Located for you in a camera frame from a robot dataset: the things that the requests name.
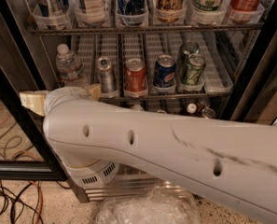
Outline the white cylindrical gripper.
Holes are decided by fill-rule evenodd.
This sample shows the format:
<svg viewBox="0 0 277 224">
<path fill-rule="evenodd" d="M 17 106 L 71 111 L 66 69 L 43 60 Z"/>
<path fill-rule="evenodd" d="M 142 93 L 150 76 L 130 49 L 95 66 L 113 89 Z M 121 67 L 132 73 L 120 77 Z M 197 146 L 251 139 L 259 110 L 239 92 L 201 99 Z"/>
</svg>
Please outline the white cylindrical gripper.
<svg viewBox="0 0 277 224">
<path fill-rule="evenodd" d="M 91 84 L 84 88 L 63 87 L 51 91 L 21 91 L 21 105 L 30 109 L 39 116 L 47 115 L 53 107 L 70 100 L 93 99 L 98 101 L 101 98 L 101 85 Z"/>
</svg>

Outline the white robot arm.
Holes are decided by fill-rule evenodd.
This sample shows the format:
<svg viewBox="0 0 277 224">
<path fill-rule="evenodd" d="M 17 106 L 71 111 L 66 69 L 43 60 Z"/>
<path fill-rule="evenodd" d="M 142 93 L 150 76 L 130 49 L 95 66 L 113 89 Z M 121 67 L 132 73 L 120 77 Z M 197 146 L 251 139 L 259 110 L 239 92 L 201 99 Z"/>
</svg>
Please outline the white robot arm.
<svg viewBox="0 0 277 224">
<path fill-rule="evenodd" d="M 265 224 L 277 224 L 277 127 L 109 105 L 89 89 L 23 91 L 49 145 L 83 189 L 125 164 Z"/>
</svg>

